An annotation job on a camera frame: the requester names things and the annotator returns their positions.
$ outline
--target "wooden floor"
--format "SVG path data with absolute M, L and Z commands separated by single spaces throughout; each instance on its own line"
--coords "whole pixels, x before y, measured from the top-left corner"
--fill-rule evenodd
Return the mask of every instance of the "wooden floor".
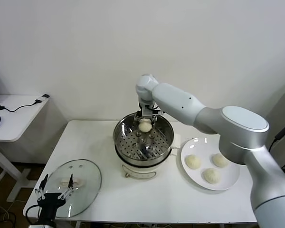
M 22 171 L 24 168 L 28 168 L 27 166 L 22 165 L 16 165 L 16 167 Z M 43 167 L 30 167 L 31 172 L 28 176 L 29 180 L 38 180 L 39 176 L 42 173 Z M 29 223 L 26 221 L 25 217 L 22 214 L 23 208 L 26 204 L 26 201 L 28 200 L 32 189 L 22 189 L 19 193 L 16 201 L 14 203 L 8 203 L 6 202 L 6 199 L 12 190 L 14 184 L 16 181 L 11 178 L 8 174 L 5 174 L 4 178 L 0 182 L 0 212 L 2 215 L 0 216 L 0 220 L 2 220 L 4 215 L 4 210 L 8 210 L 9 212 L 12 212 L 16 215 L 16 227 L 17 228 L 26 228 L 29 226 Z M 157 228 L 219 228 L 219 225 L 214 224 L 206 224 L 206 225 L 191 225 L 191 224 L 173 224 L 170 226 L 167 226 L 168 224 L 160 224 L 157 225 Z M 143 224 L 102 224 L 102 223 L 82 223 L 80 228 L 139 228 L 143 227 Z M 0 228 L 12 228 L 12 223 L 10 222 L 1 222 Z M 232 225 L 225 225 L 226 228 L 235 227 Z

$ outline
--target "steamed bun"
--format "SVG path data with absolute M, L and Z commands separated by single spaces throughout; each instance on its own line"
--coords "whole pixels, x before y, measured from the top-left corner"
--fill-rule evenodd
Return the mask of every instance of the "steamed bun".
M 217 184 L 221 181 L 221 175 L 219 171 L 214 168 L 206 169 L 202 175 L 210 184 Z
M 201 160 L 198 156 L 196 155 L 189 155 L 185 159 L 186 164 L 188 165 L 189 168 L 195 170 L 198 169 L 201 166 Z
M 224 168 L 229 164 L 229 161 L 220 153 L 214 154 L 211 159 L 220 168 Z
M 143 118 L 139 121 L 138 129 L 141 132 L 149 132 L 152 129 L 152 122 L 150 119 Z

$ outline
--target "glass lid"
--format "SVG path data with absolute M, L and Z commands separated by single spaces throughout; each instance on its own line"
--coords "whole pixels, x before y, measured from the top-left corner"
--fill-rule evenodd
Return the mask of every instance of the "glass lid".
M 57 218 L 70 218 L 86 210 L 95 200 L 101 187 L 98 166 L 89 160 L 69 161 L 58 167 L 48 178 L 45 193 L 65 192 L 73 175 L 74 193 L 57 210 Z

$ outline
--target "white desk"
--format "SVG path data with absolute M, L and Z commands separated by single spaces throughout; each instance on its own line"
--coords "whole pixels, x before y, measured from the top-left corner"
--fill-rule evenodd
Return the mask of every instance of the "white desk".
M 200 188 L 180 169 L 178 156 L 170 156 L 154 179 L 125 178 L 112 139 L 115 121 L 70 121 L 46 164 L 46 174 L 75 159 L 94 161 L 102 173 L 102 186 L 94 203 L 67 220 L 122 223 L 248 223 L 256 222 L 250 206 L 252 179 L 240 167 L 238 182 L 227 191 Z M 171 123 L 182 142 L 203 135 L 193 127 Z M 24 207 L 37 203 L 33 192 Z M 28 216 L 37 217 L 38 209 Z
M 40 95 L 0 95 L 0 105 L 14 110 L 19 106 L 34 103 L 39 97 Z M 14 142 L 19 139 L 47 101 L 48 99 L 34 106 L 23 107 L 14 113 L 0 110 L 0 142 Z M 7 202 L 13 202 L 21 188 L 33 188 L 35 186 L 35 180 L 29 181 L 26 178 L 30 169 L 25 169 L 21 173 L 2 153 L 0 153 L 0 167 L 4 170 L 0 174 L 0 180 L 5 172 L 17 180 L 16 185 L 7 198 Z

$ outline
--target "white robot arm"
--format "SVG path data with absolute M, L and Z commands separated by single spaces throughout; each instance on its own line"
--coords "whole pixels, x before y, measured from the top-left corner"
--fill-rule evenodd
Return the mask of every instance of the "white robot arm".
M 253 179 L 251 205 L 262 228 L 285 228 L 285 174 L 265 147 L 268 122 L 247 109 L 212 109 L 195 96 L 152 75 L 140 77 L 136 92 L 142 116 L 151 118 L 154 103 L 185 125 L 220 135 L 219 150 L 230 161 L 245 164 Z

